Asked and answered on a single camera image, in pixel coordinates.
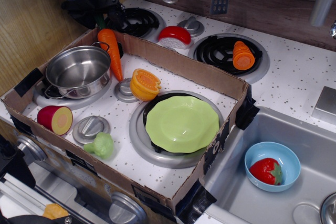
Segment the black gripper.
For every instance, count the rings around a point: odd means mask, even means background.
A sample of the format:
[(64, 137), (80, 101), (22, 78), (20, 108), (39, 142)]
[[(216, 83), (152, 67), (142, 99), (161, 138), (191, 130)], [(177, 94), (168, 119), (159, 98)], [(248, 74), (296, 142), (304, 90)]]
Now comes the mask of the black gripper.
[(124, 26), (125, 9), (119, 0), (65, 0), (62, 9), (88, 29), (96, 27), (94, 16), (97, 14), (108, 14), (111, 28)]

